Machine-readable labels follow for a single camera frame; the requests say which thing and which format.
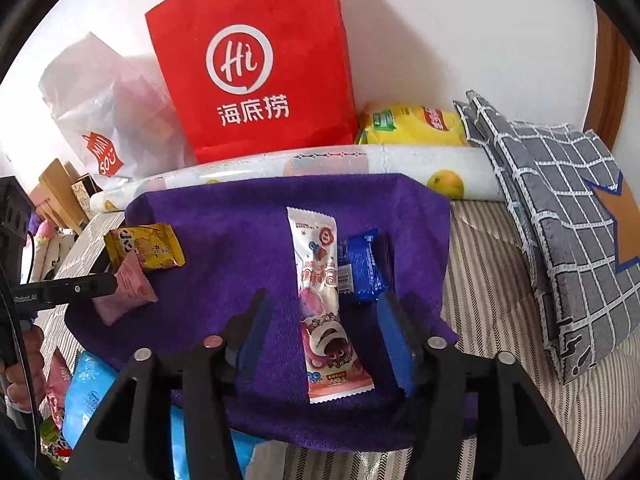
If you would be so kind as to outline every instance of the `rolled plastic sheet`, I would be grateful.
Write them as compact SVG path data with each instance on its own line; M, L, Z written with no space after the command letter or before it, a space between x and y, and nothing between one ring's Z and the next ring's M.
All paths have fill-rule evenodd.
M124 210L147 191L276 176L402 173L464 200L503 202L484 150L468 146L362 144L261 153L169 171L91 197L96 213Z

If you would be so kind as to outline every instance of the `gray checkered bag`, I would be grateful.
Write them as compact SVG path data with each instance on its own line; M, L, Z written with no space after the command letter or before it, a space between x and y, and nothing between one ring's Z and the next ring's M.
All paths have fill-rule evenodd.
M593 187L622 175L596 133L508 121L485 99L456 103L467 139L484 147L522 241L545 349L567 383L640 324L640 266L619 266L615 218Z

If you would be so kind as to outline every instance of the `silver bolt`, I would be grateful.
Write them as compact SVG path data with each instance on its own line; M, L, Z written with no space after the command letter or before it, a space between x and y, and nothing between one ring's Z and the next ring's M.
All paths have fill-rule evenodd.
M204 338L202 344L206 346L206 348L218 348L223 342L223 339L219 335L210 335Z
M136 353L133 354L136 361L146 361L151 357L151 350L149 348L139 348Z
M503 365L513 365L516 362L516 357L511 352L500 352L498 354L498 361Z
M447 342L444 341L443 338L435 335L427 339L427 345L435 350L442 350L447 347Z

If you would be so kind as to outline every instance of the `white circle logo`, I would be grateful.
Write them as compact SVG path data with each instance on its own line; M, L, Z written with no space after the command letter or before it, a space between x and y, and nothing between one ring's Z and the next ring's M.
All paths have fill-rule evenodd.
M230 38L225 43L224 40L232 34L236 35L235 38L238 38L239 34L251 36L260 45L262 52L254 52L249 43L235 41L233 38ZM221 47L220 50L224 50L223 58L222 53L219 52L219 46ZM260 54L264 57L262 63L255 60L260 57ZM216 60L219 59L224 59L224 62L220 66L216 66ZM269 78L273 68L273 49L267 37L257 28L250 25L230 25L220 30L209 42L206 63L211 80L219 88L229 94L250 94L260 88ZM262 69L253 83L249 85L233 84L235 79L246 77L258 70L260 64Z

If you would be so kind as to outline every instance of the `yellow package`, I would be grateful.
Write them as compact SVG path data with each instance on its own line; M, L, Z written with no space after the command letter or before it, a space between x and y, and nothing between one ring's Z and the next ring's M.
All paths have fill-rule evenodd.
M115 270L130 251L135 251L144 270L171 269L184 265L182 248L168 224L112 229L104 235L104 244Z
M465 128L455 112L423 106L391 105L365 111L356 144L466 146Z

